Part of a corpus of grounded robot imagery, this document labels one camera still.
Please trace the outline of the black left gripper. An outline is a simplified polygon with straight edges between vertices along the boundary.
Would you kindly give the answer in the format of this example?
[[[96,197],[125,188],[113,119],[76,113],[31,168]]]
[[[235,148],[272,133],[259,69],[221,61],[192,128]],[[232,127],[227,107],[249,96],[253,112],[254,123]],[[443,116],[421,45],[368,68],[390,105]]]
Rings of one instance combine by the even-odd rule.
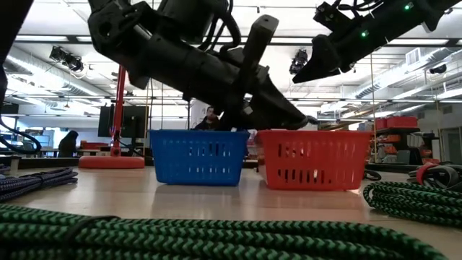
[[[277,89],[269,76],[269,67],[260,66],[250,86],[251,112],[243,112],[247,105],[239,73],[244,55],[242,48],[223,54],[216,51],[200,53],[194,61],[193,73],[183,91],[183,98],[194,98],[221,113],[218,129],[287,129],[298,130],[309,123]]]

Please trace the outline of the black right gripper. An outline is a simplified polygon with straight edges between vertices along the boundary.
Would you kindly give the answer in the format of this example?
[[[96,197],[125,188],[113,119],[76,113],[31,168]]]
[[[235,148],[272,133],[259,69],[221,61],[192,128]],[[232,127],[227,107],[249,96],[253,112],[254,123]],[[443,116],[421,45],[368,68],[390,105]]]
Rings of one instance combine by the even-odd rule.
[[[310,60],[292,78],[295,84],[336,76],[340,70],[348,72],[380,46],[380,33],[370,28],[354,29],[341,40],[339,54],[326,35],[317,35],[312,44]]]

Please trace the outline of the thick black cable red tie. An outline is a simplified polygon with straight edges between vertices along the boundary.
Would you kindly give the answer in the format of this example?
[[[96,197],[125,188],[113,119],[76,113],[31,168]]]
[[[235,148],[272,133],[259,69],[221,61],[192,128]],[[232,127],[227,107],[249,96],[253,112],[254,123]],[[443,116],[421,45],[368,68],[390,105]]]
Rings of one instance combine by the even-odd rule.
[[[462,193],[462,165],[426,163],[408,176],[408,183]]]

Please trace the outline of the black ceiling-mounted device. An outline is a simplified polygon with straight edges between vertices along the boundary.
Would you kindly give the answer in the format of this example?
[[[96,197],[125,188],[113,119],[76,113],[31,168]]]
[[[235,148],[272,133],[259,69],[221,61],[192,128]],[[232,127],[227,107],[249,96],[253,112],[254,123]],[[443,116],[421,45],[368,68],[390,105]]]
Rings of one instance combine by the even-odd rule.
[[[292,63],[289,67],[290,74],[297,74],[308,62],[308,54],[305,49],[299,49],[294,58],[292,59]]]
[[[84,69],[82,58],[74,56],[62,47],[53,46],[49,58],[66,66],[71,72],[81,72]]]

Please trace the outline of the red plastic basket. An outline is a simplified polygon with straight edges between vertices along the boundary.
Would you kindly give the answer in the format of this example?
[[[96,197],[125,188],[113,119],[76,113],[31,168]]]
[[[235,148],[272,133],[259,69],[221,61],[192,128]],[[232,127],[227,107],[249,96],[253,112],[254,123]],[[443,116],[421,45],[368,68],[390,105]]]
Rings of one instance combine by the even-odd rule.
[[[348,191],[361,185],[371,133],[259,131],[258,172],[270,189]]]

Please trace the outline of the person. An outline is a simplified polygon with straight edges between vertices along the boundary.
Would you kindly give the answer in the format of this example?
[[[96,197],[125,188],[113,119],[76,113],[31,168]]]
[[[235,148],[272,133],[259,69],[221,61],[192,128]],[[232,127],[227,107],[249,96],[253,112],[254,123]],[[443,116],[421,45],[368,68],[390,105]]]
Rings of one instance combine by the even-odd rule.
[[[71,130],[58,145],[59,157],[73,157],[77,152],[77,137],[79,134]]]
[[[193,128],[193,130],[210,130],[214,131],[219,127],[219,117],[214,111],[213,106],[209,106],[206,109],[206,115],[204,119]]]

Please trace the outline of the black storage shelf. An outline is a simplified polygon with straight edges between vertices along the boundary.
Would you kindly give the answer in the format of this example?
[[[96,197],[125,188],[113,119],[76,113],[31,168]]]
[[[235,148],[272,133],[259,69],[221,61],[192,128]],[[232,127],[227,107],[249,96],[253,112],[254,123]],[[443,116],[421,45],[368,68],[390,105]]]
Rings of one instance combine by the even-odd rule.
[[[439,138],[418,128],[380,129],[371,140],[370,162],[378,164],[424,165],[439,163],[434,158],[433,142]]]

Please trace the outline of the blue plastic basket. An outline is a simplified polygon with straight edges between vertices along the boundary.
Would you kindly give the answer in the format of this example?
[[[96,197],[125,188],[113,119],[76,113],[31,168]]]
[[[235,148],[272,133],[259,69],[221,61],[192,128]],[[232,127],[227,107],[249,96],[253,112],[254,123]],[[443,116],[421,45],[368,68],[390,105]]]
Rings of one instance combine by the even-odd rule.
[[[151,130],[157,180],[169,185],[236,186],[248,137],[245,131]]]

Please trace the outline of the black computer monitor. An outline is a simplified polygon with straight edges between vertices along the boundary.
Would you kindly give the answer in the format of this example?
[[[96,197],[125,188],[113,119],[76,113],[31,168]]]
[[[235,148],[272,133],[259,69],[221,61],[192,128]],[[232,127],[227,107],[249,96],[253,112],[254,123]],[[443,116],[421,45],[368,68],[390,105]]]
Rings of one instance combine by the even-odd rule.
[[[113,127],[115,108],[104,106],[100,108],[98,123],[99,137],[112,137],[110,130]],[[141,106],[123,106],[121,137],[123,138],[144,138],[147,122],[147,111]]]

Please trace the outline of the red desk lamp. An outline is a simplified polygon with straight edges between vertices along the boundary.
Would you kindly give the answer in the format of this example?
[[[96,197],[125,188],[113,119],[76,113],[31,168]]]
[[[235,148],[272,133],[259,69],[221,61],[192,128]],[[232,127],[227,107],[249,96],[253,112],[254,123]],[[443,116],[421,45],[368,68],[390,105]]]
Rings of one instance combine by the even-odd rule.
[[[118,81],[116,88],[113,126],[110,129],[113,146],[109,156],[82,156],[79,159],[79,168],[84,169],[142,169],[145,167],[143,157],[124,157],[121,151],[121,125],[123,116],[123,91],[125,86],[126,70],[120,65],[118,68]]]

